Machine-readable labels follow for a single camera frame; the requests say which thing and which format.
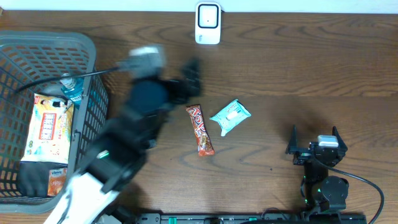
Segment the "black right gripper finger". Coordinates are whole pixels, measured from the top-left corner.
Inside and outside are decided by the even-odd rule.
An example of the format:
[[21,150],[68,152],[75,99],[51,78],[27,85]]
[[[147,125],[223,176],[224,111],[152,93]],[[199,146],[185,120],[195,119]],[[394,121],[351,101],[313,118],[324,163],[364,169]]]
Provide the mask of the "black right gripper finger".
[[285,153],[286,154],[295,154],[297,151],[298,151],[297,129],[296,129],[296,125],[293,125],[292,132],[291,132],[290,139],[288,141],[288,145],[286,147]]
[[346,144],[342,140],[342,138],[341,138],[336,126],[333,126],[333,128],[332,128],[332,135],[336,138],[336,140],[338,142],[339,151],[346,152],[348,150],[348,147],[346,146]]

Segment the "mint green wipes pack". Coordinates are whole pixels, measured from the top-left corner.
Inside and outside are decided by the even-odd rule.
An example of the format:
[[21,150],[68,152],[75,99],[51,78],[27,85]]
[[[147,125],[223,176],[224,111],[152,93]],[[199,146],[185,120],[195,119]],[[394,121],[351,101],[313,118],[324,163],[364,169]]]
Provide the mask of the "mint green wipes pack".
[[238,99],[235,99],[217,114],[212,116],[210,120],[219,124],[221,128],[221,136],[224,137],[239,123],[249,117],[251,117],[251,113],[239,102]]

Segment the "teal mouthwash bottle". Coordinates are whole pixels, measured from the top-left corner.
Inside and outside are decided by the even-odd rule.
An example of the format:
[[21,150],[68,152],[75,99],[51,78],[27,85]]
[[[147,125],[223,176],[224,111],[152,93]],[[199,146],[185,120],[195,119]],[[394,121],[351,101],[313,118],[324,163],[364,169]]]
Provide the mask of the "teal mouthwash bottle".
[[65,77],[61,79],[63,94],[74,104],[76,109],[80,109],[81,101],[83,99],[83,78],[69,78],[68,73],[62,75]]

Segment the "yellow snack bag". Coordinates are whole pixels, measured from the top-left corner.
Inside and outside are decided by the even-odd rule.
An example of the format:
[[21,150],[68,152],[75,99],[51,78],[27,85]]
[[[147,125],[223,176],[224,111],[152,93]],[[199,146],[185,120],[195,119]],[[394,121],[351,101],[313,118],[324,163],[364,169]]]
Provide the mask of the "yellow snack bag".
[[67,164],[73,112],[71,101],[36,93],[22,161]]

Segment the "small orange tissue pack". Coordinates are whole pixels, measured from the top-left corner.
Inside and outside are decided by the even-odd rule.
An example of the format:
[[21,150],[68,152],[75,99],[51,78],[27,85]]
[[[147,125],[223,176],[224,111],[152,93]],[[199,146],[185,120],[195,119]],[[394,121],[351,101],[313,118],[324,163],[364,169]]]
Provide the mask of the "small orange tissue pack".
[[50,170],[47,195],[49,197],[57,196],[58,193],[62,190],[66,178],[67,178],[67,168]]

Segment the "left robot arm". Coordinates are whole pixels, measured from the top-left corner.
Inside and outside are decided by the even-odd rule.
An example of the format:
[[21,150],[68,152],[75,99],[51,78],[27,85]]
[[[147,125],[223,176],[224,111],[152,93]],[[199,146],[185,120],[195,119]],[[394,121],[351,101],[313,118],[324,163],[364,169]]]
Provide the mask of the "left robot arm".
[[135,223],[116,199],[147,160],[169,113],[200,94],[200,60],[190,59],[182,78],[163,80],[162,67],[135,69],[130,94],[119,114],[107,120],[70,177],[46,223]]

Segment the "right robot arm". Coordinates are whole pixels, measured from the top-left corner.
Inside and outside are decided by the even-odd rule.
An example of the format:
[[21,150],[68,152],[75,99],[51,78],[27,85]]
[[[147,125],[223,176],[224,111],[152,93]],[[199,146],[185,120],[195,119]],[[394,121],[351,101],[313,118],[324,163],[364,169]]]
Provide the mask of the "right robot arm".
[[319,135],[309,147],[298,146],[296,127],[293,127],[285,153],[294,156],[294,165],[304,166],[303,196],[310,210],[333,213],[346,208],[348,181],[330,176],[328,171],[345,157],[347,150],[335,127],[331,135]]

